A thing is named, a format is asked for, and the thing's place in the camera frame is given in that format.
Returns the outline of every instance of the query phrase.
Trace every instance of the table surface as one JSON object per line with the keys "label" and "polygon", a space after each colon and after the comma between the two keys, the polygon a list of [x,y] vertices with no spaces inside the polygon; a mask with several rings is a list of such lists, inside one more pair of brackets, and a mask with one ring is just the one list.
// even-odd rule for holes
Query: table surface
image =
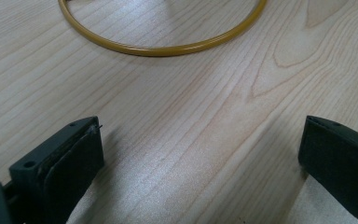
{"label": "table surface", "polygon": [[[171,46],[225,32],[255,3],[69,5],[104,37]],[[268,1],[245,34],[172,58],[96,46],[56,1],[1,0],[0,181],[61,127],[94,115],[106,165],[69,223],[342,223],[346,211],[329,210],[339,205],[296,155],[307,115],[358,131],[358,0]]]}

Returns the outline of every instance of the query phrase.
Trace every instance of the wood grain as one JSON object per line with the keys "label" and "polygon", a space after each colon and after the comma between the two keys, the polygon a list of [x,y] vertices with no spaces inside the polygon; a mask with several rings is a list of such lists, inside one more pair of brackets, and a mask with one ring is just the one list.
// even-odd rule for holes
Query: wood grain
{"label": "wood grain", "polygon": [[[170,46],[221,34],[254,4],[70,8],[110,39]],[[296,160],[308,114],[358,131],[358,0],[269,1],[246,34],[174,58],[102,49],[55,1],[0,1],[0,181],[63,125],[103,124],[106,166],[69,223],[296,223],[311,203]]]}

